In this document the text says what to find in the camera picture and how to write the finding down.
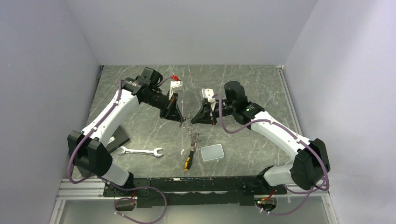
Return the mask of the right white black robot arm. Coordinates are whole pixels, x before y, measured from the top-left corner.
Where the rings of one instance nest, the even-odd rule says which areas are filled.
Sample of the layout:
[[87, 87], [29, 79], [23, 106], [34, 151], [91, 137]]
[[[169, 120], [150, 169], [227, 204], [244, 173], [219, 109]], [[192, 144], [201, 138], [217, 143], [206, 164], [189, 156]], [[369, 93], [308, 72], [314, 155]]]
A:
[[295, 184], [308, 194], [330, 188], [328, 173], [331, 170], [325, 143], [306, 138], [273, 118], [257, 103], [248, 101], [244, 87], [238, 81], [224, 85], [225, 97], [213, 89], [202, 89], [202, 106], [192, 118], [193, 124], [220, 123], [228, 134], [243, 129], [252, 130], [280, 147], [292, 164], [269, 166], [258, 176], [257, 187], [264, 194], [276, 186]]

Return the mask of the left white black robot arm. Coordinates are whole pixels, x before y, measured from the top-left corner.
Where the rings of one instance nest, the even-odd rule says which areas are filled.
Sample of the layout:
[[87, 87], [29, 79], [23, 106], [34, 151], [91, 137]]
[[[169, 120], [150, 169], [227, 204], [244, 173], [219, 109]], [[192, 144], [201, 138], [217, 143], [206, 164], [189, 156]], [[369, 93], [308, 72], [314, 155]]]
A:
[[158, 71], [145, 67], [136, 78], [127, 77], [118, 80], [118, 89], [105, 109], [81, 131], [72, 131], [67, 137], [70, 160], [67, 176], [73, 180], [73, 167], [88, 171], [89, 177], [97, 176], [112, 183], [122, 196], [130, 195], [134, 190], [134, 175], [116, 165], [107, 150], [110, 138], [121, 122], [141, 103], [159, 109], [159, 117], [179, 123], [185, 121], [177, 105], [178, 94], [172, 89], [164, 95], [160, 87], [167, 80], [175, 87], [182, 86], [178, 76], [164, 78]]

